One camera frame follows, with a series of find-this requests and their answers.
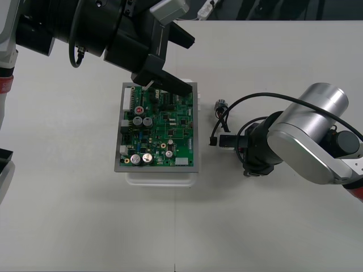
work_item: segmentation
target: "black cable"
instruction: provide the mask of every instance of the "black cable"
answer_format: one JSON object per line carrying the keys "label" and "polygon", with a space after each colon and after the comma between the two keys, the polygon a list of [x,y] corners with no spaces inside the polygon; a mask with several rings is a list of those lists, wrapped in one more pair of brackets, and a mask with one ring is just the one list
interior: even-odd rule
{"label": "black cable", "polygon": [[84,1],[85,0],[78,1],[77,7],[75,8],[74,17],[73,17],[73,21],[72,21],[72,25],[70,27],[70,33],[69,33],[68,55],[69,55],[70,64],[72,64],[72,66],[74,68],[80,67],[82,60],[85,56],[85,53],[78,49],[78,58],[77,58],[77,61],[75,61],[75,58],[74,58],[75,37],[77,34],[78,25],[79,25],[79,15],[81,14],[81,9],[83,7]]}
{"label": "black cable", "polygon": [[337,121],[338,123],[341,123],[343,126],[345,126],[347,129],[349,129],[351,132],[353,132],[362,142],[363,142],[363,135],[358,131],[356,130],[353,126],[351,126],[350,124],[348,124],[347,122],[345,122],[344,120],[340,119],[338,116],[324,110],[324,109],[321,109],[315,105],[312,105],[308,102],[305,102],[305,101],[302,101],[300,99],[296,99],[296,98],[293,98],[293,97],[290,97],[290,96],[287,96],[287,95],[280,95],[278,93],[270,93],[270,92],[259,92],[259,93],[253,93],[251,95],[247,95],[245,97],[242,97],[240,99],[238,99],[236,102],[234,102],[232,105],[230,105],[228,107],[228,109],[226,109],[221,118],[217,121],[216,125],[214,126],[214,129],[212,131],[212,134],[210,136],[210,145],[213,145],[213,143],[216,142],[216,137],[214,136],[217,129],[218,129],[218,126],[220,125],[221,123],[221,120],[225,118],[225,116],[235,107],[237,106],[239,103],[247,100],[247,99],[250,99],[250,98],[253,98],[253,97],[260,97],[260,96],[268,96],[268,97],[275,97],[275,98],[279,98],[279,99],[284,99],[284,100],[287,100],[287,101],[291,101],[293,103],[296,103],[296,104],[299,104],[299,105],[302,105],[302,106],[305,106],[307,108],[310,108],[310,109],[313,109],[329,118],[332,118],[333,120]]}
{"label": "black cable", "polygon": [[[217,114],[222,114],[223,112],[220,112],[220,111],[218,111],[218,109],[216,110],[216,113],[215,113],[215,115],[216,115],[216,118],[217,119],[219,119],[219,117],[217,116]],[[223,128],[223,130],[225,131],[225,132],[231,132],[230,130],[229,130],[229,127],[228,127],[228,124],[227,124],[227,122],[225,121],[225,120],[222,120],[221,121],[221,123],[222,123],[222,128]]]}
{"label": "black cable", "polygon": [[316,12],[316,21],[321,21],[323,19],[325,8],[325,0],[319,0],[318,11]]}
{"label": "black cable", "polygon": [[[218,108],[216,109],[215,116],[216,116],[216,118],[217,118],[217,119],[219,119],[219,118],[220,118],[219,116],[217,116],[217,114],[222,114],[222,113],[225,111],[225,109],[228,109],[228,106],[227,106],[227,105],[220,106],[220,107],[218,107]],[[226,119],[225,119],[225,120],[222,120],[222,121],[221,121],[221,123],[222,123],[222,128],[224,129],[224,131],[225,131],[225,132],[231,132],[231,131],[229,130],[229,127],[228,127],[228,124],[227,124],[228,116],[229,116],[229,114],[227,114],[227,116],[226,116]]]}
{"label": "black cable", "polygon": [[242,158],[242,156],[240,155],[240,152],[239,152],[239,136],[241,135],[242,131],[244,131],[250,124],[253,124],[254,122],[257,122],[257,121],[260,121],[260,120],[265,120],[267,117],[268,116],[264,116],[264,117],[259,117],[259,118],[253,119],[250,122],[243,125],[241,127],[241,129],[238,131],[237,136],[236,136],[236,142],[235,142],[234,148],[236,150],[237,157],[238,157],[238,159],[239,159],[239,161],[241,163],[244,163],[244,160],[243,160],[243,158]]}
{"label": "black cable", "polygon": [[216,3],[214,0],[211,0],[209,2],[212,5],[212,13],[214,13],[214,16],[216,17],[217,21],[219,21],[218,15],[217,15],[217,10],[216,10]]}

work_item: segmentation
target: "electrolytic capacitor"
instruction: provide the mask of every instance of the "electrolytic capacitor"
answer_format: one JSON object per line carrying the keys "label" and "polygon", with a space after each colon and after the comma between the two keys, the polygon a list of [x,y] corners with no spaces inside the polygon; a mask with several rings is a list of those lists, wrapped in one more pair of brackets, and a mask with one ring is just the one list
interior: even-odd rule
{"label": "electrolytic capacitor", "polygon": [[146,153],[142,156],[142,161],[145,163],[145,164],[150,164],[153,162],[153,156],[152,154],[150,153]]}
{"label": "electrolytic capacitor", "polygon": [[137,106],[134,110],[134,113],[136,116],[140,116],[140,117],[143,117],[145,115],[145,111],[144,111],[143,107],[141,107],[141,106]]}
{"label": "electrolytic capacitor", "polygon": [[146,117],[143,119],[143,125],[146,126],[148,129],[153,127],[153,119],[151,119],[150,117]]}
{"label": "electrolytic capacitor", "polygon": [[137,154],[132,155],[130,160],[133,165],[140,165],[141,163],[141,158]]}
{"label": "electrolytic capacitor", "polygon": [[142,118],[139,116],[136,116],[133,120],[132,123],[134,124],[135,127],[137,128],[141,128],[142,127]]}
{"label": "electrolytic capacitor", "polygon": [[165,157],[167,157],[168,159],[171,159],[171,158],[172,158],[172,156],[173,156],[172,151],[166,151],[166,152],[165,152]]}

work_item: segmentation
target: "table surface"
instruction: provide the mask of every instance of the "table surface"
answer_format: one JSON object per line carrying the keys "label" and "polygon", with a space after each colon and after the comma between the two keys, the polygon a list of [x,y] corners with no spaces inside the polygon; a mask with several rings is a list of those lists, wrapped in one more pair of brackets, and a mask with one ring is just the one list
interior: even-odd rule
{"label": "table surface", "polygon": [[[122,82],[130,75],[67,45],[49,58],[19,48],[0,133],[15,176],[0,207],[0,270],[359,271],[363,205],[286,164],[245,178],[234,154],[209,147],[217,99],[298,97],[315,82],[350,98],[363,130],[362,22],[181,22],[196,37],[170,45],[166,70],[198,82],[201,173],[190,189],[140,188],[113,172]],[[229,118],[237,131],[288,102],[255,98]]]}

